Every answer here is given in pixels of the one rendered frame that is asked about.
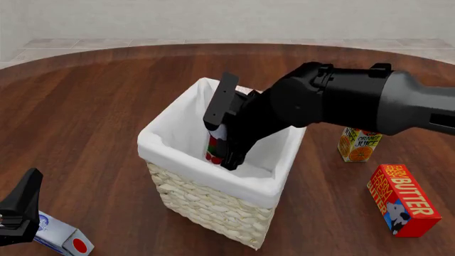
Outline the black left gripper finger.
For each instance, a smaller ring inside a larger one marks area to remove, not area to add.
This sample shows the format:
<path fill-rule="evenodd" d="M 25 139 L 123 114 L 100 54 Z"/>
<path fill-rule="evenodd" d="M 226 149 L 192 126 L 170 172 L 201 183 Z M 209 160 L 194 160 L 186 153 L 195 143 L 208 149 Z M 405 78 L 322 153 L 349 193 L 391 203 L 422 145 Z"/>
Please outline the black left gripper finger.
<path fill-rule="evenodd" d="M 16 187 L 0 202 L 0 219 L 3 222 L 37 222 L 38 201 L 43 174 L 37 168 L 30 168 Z"/>

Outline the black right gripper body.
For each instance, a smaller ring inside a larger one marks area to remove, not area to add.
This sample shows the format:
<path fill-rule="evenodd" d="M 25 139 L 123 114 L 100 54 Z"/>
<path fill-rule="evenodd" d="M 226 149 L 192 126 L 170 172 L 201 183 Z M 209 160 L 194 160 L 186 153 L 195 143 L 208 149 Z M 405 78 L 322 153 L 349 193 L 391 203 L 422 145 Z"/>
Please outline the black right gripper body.
<path fill-rule="evenodd" d="M 228 112 L 227 140 L 229 144 L 254 144 L 274 133 L 269 90 L 234 94 Z"/>

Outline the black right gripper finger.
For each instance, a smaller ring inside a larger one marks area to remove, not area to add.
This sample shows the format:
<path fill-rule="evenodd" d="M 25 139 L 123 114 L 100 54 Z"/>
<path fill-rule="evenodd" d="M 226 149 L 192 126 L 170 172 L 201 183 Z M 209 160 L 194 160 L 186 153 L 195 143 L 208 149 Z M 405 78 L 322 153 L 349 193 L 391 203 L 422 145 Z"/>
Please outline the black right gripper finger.
<path fill-rule="evenodd" d="M 248 151 L 253 147 L 246 141 L 217 140 L 217 153 L 221 156 L 221 166 L 229 171 L 243 164 Z"/>

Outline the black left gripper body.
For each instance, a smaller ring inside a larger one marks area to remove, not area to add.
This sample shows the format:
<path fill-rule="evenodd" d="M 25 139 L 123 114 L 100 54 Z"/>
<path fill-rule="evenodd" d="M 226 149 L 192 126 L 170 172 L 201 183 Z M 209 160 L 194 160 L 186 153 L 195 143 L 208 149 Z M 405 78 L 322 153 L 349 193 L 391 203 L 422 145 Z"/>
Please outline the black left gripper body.
<path fill-rule="evenodd" d="M 16 213 L 0 210 L 0 247 L 32 242 L 39 228 L 38 211 Z"/>

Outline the tomato sauce tin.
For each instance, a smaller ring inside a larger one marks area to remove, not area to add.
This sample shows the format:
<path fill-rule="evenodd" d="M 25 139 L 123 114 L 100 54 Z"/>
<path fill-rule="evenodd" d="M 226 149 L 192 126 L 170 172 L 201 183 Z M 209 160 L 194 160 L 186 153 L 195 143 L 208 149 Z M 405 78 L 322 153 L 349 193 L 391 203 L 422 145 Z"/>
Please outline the tomato sauce tin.
<path fill-rule="evenodd" d="M 221 124 L 216 130 L 209 131 L 209 141 L 205 153 L 205 159 L 212 164 L 221 165 L 227 153 L 227 130 Z"/>

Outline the white wicker basket with liner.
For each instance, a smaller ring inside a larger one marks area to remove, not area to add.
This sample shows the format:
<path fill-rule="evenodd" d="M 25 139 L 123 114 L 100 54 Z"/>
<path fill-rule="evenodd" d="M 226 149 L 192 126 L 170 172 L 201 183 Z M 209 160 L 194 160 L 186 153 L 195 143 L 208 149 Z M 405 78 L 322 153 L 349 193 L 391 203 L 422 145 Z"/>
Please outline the white wicker basket with liner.
<path fill-rule="evenodd" d="M 218 80 L 200 78 L 137 138 L 161 200 L 190 221 L 259 249 L 274 217 L 305 129 L 289 127 L 259 140 L 228 171 L 206 156 L 204 112 Z"/>

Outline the white box with red dot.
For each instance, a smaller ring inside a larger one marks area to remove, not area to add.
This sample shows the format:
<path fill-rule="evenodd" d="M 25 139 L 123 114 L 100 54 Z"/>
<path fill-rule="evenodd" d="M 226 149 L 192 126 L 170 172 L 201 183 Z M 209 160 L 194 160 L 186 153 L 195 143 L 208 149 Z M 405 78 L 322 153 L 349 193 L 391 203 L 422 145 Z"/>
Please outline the white box with red dot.
<path fill-rule="evenodd" d="M 38 212 L 39 227 L 33 240 L 63 256 L 89 256 L 95 246 L 77 228 Z"/>

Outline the orange juice carton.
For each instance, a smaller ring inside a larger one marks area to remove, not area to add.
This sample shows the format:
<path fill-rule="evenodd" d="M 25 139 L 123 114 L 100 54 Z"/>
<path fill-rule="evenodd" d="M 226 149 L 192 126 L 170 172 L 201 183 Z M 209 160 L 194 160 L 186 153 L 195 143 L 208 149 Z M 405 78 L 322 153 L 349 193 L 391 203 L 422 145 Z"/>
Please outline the orange juice carton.
<path fill-rule="evenodd" d="M 379 144 L 382 134 L 346 127 L 337 149 L 345 162 L 368 161 Z"/>

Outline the red butter box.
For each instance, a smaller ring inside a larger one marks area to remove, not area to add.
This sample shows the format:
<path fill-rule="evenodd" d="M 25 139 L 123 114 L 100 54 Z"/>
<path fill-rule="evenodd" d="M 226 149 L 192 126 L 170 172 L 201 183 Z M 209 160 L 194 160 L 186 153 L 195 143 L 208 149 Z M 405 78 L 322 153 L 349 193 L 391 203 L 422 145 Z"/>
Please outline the red butter box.
<path fill-rule="evenodd" d="M 441 215 L 403 164 L 381 164 L 367 182 L 390 232 L 399 238 L 419 238 Z"/>

